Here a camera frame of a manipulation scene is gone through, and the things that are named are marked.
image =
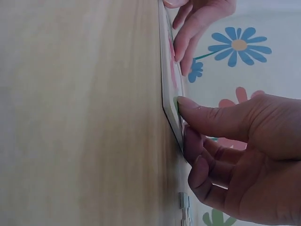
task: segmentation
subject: wood grain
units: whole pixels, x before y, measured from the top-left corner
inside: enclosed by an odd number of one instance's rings
[[[0,224],[179,225],[156,0],[0,1]]]

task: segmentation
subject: yellow flower center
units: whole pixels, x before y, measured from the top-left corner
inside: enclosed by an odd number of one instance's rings
[[[234,40],[232,42],[231,46],[236,51],[242,51],[242,50],[245,50],[248,47],[247,43],[244,40],[241,40],[241,39]]]

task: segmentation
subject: blue flower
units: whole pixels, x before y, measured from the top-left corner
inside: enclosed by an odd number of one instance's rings
[[[193,59],[192,65],[191,65],[191,69],[190,69],[190,73],[188,75],[188,81],[190,81],[191,83],[194,83],[197,79],[197,77],[202,77],[203,75],[203,63],[202,62],[197,62],[196,63],[196,59]]]
[[[262,63],[267,62],[267,59],[261,53],[271,54],[272,50],[266,46],[250,45],[251,43],[263,42],[267,40],[267,38],[263,36],[252,38],[252,36],[256,33],[255,28],[249,27],[245,29],[242,35],[241,28],[238,28],[236,31],[234,27],[227,27],[225,32],[230,39],[221,33],[212,34],[212,38],[214,40],[224,43],[222,45],[208,47],[208,50],[212,52],[219,52],[223,50],[221,53],[215,56],[215,60],[223,60],[231,55],[228,60],[228,66],[234,67],[237,63],[238,53],[242,61],[247,65],[254,64],[254,61],[251,58],[254,58]]]

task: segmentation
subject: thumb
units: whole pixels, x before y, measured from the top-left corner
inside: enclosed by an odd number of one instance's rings
[[[186,97],[178,97],[179,112],[185,121],[200,134],[248,142],[252,109],[249,101],[226,108],[199,106]]]
[[[178,8],[185,5],[189,0],[163,0],[167,8]]]

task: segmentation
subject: pink flower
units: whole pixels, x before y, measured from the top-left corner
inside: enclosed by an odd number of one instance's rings
[[[169,37],[169,49],[170,49],[170,70],[171,70],[171,79],[173,81],[173,85],[175,89],[178,89],[177,87],[177,82],[175,80],[175,73],[174,73],[174,46],[173,46],[173,42],[171,41],[170,35]]]
[[[264,92],[261,90],[258,90],[251,95],[251,98],[253,98],[259,94],[264,94]],[[248,100],[246,90],[242,87],[236,88],[236,97],[237,97],[238,103],[242,103],[242,102],[245,102]],[[228,99],[223,99],[219,102],[219,107],[230,107],[230,106],[234,106],[234,105],[236,105],[236,104],[233,101],[228,100]],[[236,140],[228,140],[226,138],[219,138],[217,140],[217,142],[224,147],[233,147],[238,150],[244,150],[246,148],[246,143],[236,141]]]

